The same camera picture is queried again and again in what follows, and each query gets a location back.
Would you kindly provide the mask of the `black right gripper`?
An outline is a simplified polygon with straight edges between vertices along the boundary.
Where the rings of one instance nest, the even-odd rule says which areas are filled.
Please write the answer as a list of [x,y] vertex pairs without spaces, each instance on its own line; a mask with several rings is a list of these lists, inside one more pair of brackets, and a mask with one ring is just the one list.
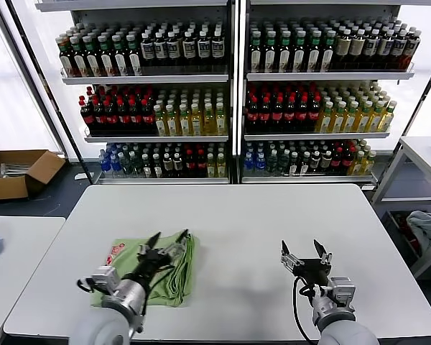
[[287,244],[282,240],[280,261],[287,270],[292,270],[294,276],[303,278],[307,285],[327,286],[332,253],[327,252],[316,239],[313,244],[319,258],[301,259],[299,263],[299,259],[290,253]]

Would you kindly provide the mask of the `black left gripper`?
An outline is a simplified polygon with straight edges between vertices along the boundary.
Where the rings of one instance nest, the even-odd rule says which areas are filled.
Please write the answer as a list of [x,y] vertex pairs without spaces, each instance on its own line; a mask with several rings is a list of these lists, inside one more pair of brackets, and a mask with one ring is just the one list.
[[168,267],[172,263],[171,257],[178,257],[187,249],[187,240],[189,230],[185,229],[178,238],[162,251],[154,249],[157,241],[161,236],[161,232],[148,238],[144,244],[140,244],[137,252],[138,265],[135,268],[135,275],[152,280],[154,276],[164,267]]

